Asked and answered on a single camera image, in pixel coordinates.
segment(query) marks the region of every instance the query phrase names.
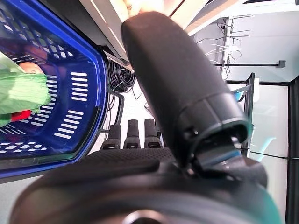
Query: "green cloth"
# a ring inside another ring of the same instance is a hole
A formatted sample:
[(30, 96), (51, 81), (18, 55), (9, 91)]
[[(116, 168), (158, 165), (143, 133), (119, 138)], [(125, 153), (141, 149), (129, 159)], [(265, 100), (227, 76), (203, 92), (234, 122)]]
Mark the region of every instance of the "green cloth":
[(39, 113), (51, 101), (44, 74), (3, 72), (0, 70), (0, 114), (26, 110)]

